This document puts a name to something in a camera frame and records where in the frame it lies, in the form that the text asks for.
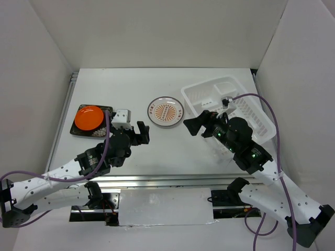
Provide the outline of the white sunburst pattern plate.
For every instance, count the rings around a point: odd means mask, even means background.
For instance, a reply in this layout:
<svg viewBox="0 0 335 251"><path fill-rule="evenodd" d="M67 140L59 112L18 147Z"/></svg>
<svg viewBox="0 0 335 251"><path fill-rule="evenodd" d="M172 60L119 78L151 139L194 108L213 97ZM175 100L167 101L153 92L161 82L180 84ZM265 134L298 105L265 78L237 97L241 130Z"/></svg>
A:
<svg viewBox="0 0 335 251"><path fill-rule="evenodd" d="M173 97L161 96L150 102L147 116L160 128L177 126L184 117L185 109L181 102Z"/></svg>

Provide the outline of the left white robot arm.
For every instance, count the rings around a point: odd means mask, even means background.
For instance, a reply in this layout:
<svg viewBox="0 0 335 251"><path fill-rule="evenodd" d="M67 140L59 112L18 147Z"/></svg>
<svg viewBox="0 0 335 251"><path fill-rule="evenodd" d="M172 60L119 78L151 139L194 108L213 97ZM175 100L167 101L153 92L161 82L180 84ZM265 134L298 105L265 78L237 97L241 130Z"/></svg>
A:
<svg viewBox="0 0 335 251"><path fill-rule="evenodd" d="M78 206L98 208L103 194L94 178L109 174L112 167L121 167L131 155L131 147L148 144L149 126L137 123L133 127L111 127L108 138L75 159L43 175L11 182L1 180L1 222L4 228L22 227L39 213Z"/></svg>

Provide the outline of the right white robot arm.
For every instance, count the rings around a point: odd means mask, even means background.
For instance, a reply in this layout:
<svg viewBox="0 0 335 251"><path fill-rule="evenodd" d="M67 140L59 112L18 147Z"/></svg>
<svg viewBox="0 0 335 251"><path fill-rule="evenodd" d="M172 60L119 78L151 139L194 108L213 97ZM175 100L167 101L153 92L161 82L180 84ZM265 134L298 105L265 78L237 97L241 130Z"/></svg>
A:
<svg viewBox="0 0 335 251"><path fill-rule="evenodd" d="M237 166L266 185L273 196L264 194L243 178L228 187L232 204L244 202L273 217L286 227L289 236L302 247L309 248L334 216L334 209L321 205L302 191L283 171L272 156L252 140L252 129L240 117L228 119L226 113L203 111L198 117L184 120L192 136L202 127L202 137L213 137L233 153Z"/></svg>

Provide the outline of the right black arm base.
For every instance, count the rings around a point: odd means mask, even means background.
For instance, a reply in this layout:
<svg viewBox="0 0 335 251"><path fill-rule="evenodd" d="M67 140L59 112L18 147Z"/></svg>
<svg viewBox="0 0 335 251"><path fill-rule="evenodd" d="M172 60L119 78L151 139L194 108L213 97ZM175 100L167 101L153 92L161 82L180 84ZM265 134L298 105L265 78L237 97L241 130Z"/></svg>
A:
<svg viewBox="0 0 335 251"><path fill-rule="evenodd" d="M213 206L214 219L232 219L248 217L260 217L260 210L252 210L252 206L241 201L239 193L245 185L250 183L243 179L235 179L226 189L212 190L207 198Z"/></svg>

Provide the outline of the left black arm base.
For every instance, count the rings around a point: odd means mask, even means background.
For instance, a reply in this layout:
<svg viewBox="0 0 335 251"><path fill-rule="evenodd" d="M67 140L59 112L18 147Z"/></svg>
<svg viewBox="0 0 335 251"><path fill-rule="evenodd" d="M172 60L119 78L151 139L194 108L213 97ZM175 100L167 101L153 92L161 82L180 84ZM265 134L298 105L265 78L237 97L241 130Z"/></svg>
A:
<svg viewBox="0 0 335 251"><path fill-rule="evenodd" d="M120 193L102 192L98 183L88 182L84 185L88 189L88 203L85 205L94 214L98 214L99 219L103 219L107 226L118 226L118 209Z"/></svg>

